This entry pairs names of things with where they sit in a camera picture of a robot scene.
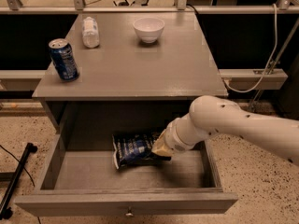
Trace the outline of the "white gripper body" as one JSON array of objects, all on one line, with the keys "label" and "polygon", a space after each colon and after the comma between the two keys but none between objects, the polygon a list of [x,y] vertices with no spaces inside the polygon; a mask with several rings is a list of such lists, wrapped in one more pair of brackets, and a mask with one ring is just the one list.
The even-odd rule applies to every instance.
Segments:
[{"label": "white gripper body", "polygon": [[165,144],[173,153],[182,153],[191,150],[194,147],[194,145],[186,144],[181,140],[181,138],[178,136],[177,127],[178,119],[171,121],[167,125],[164,134]]}]

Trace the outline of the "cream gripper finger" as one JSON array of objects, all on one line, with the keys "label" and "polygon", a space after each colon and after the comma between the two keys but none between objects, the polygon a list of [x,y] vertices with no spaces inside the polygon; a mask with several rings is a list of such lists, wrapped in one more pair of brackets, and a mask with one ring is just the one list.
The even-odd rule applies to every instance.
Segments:
[{"label": "cream gripper finger", "polygon": [[164,141],[164,134],[165,132],[162,132],[160,136],[157,138],[157,140],[154,142],[154,144],[152,145],[151,152],[158,156],[171,157],[173,153]]}]

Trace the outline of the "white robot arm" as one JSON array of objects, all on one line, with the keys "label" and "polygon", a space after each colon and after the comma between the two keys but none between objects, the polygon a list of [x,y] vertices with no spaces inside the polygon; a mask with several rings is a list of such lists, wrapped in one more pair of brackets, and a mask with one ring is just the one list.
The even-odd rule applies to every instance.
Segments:
[{"label": "white robot arm", "polygon": [[219,134],[240,137],[280,158],[299,165],[299,121],[247,112],[226,99],[201,96],[189,112],[171,121],[152,152],[171,157]]}]

